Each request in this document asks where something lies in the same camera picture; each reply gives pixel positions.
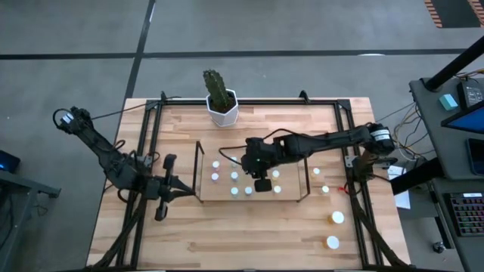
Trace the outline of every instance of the cactus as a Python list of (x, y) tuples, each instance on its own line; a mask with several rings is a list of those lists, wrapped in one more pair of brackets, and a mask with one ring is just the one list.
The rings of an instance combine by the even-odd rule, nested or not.
[(206, 89), (210, 93), (210, 106), (219, 113), (226, 113), (234, 106), (234, 99), (228, 96), (223, 78), (215, 70), (203, 71)]

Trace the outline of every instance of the monitor screen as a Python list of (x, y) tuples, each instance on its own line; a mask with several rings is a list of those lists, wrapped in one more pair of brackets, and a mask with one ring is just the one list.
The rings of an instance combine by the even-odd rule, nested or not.
[(484, 107), (450, 121), (447, 125), (452, 128), (484, 133)]

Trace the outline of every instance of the paper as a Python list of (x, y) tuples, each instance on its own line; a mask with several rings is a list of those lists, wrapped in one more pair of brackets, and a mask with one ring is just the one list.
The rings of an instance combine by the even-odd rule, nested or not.
[[(391, 165), (388, 168), (388, 178), (392, 180), (404, 173), (407, 172), (407, 169), (399, 166)], [(408, 191), (401, 192), (398, 195), (395, 195), (395, 203), (396, 206), (403, 209), (410, 209), (410, 196), (408, 195)]]

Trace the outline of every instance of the table leg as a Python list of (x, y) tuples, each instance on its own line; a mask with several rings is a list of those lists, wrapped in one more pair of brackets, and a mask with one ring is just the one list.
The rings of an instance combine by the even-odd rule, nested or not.
[(392, 179), (393, 194), (399, 194), (406, 190), (425, 183), (432, 178), (442, 177), (444, 171), (440, 165), (439, 159), (434, 158), (425, 162), (421, 166), (412, 169), (404, 175)]

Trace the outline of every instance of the computer monitor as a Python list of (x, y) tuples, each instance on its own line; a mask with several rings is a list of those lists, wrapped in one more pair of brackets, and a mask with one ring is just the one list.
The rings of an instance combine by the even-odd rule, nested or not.
[(442, 121), (442, 126), (484, 134), (484, 101)]

